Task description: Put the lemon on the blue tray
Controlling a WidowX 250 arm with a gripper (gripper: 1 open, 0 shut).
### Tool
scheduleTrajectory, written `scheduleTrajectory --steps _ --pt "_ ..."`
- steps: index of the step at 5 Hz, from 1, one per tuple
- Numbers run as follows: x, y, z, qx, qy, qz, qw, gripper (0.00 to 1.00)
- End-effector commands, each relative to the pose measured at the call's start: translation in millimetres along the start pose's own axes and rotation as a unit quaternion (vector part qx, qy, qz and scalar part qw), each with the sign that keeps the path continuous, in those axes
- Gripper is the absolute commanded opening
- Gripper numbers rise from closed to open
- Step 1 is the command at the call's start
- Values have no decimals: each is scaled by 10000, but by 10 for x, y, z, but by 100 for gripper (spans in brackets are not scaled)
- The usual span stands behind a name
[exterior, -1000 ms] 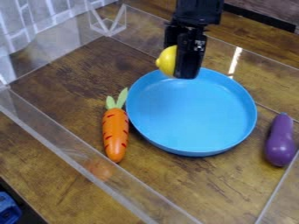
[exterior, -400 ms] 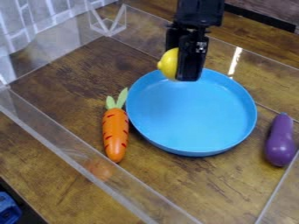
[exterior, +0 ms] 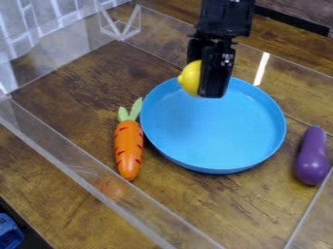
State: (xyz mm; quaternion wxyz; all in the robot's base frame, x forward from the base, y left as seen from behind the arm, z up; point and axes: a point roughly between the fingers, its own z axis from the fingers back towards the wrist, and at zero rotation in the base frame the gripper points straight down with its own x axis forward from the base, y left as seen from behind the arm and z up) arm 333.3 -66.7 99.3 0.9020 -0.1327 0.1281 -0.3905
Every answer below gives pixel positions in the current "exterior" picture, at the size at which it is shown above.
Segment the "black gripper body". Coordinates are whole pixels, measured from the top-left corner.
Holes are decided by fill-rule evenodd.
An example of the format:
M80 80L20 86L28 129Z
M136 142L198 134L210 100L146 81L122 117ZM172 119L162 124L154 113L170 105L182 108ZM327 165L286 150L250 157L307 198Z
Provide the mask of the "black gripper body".
M255 0L202 0L188 47L199 49L218 43L229 49L234 38L250 36L254 9Z

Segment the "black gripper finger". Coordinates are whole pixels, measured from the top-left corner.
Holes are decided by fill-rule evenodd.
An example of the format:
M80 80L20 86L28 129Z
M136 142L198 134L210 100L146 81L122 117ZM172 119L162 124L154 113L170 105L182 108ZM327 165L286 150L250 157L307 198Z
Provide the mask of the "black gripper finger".
M199 38L191 38L188 40L188 46L187 46L187 62L192 62L195 60L202 59L202 48L203 48L204 42Z
M200 82L198 94L204 98L222 98L230 80L235 50L204 47L202 54Z

